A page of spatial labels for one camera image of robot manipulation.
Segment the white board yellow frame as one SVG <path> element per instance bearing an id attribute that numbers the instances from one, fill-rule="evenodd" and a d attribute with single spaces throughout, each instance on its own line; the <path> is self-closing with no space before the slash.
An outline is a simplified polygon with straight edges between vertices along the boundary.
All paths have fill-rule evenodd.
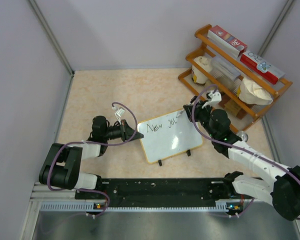
<path id="1" fill-rule="evenodd" d="M 187 114 L 176 118 L 176 111 L 142 121 L 137 131 L 144 135 L 140 140 L 145 159 L 149 164 L 185 153 L 202 146 L 203 137 Z"/>

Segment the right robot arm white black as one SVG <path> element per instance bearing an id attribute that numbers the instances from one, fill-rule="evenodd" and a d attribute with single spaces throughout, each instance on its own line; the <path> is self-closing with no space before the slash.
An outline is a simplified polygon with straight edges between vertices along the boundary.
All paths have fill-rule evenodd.
<path id="1" fill-rule="evenodd" d="M 213 109 L 212 100 L 193 97 L 183 110 L 193 125 L 200 123 L 207 132 L 206 139 L 226 158 L 238 162 L 259 178 L 241 172 L 224 177 L 223 192 L 229 198 L 247 195 L 274 207 L 288 221 L 300 220 L 300 166 L 289 167 L 264 156 L 250 147 L 231 128 L 231 121 L 223 109 Z"/>

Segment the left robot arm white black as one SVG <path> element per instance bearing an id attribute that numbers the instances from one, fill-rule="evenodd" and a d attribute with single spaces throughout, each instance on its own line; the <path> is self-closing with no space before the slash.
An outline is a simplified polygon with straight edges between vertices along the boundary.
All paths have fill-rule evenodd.
<path id="1" fill-rule="evenodd" d="M 104 191 L 103 185 L 98 183 L 100 177 L 80 172 L 81 161 L 103 156 L 109 140 L 128 142 L 142 138 L 144 135 L 132 129 L 125 119 L 110 125 L 105 116 L 96 116 L 87 141 L 51 145 L 39 173 L 39 182 L 53 189 L 86 189 L 92 198 L 99 198 Z"/>

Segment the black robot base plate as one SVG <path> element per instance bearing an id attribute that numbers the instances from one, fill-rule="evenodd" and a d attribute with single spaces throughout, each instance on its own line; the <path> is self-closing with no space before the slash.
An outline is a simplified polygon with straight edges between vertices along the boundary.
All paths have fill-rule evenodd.
<path id="1" fill-rule="evenodd" d="M 242 201 L 222 178 L 104 178 L 96 189 L 109 196 L 113 208 L 214 207 L 218 200 Z"/>

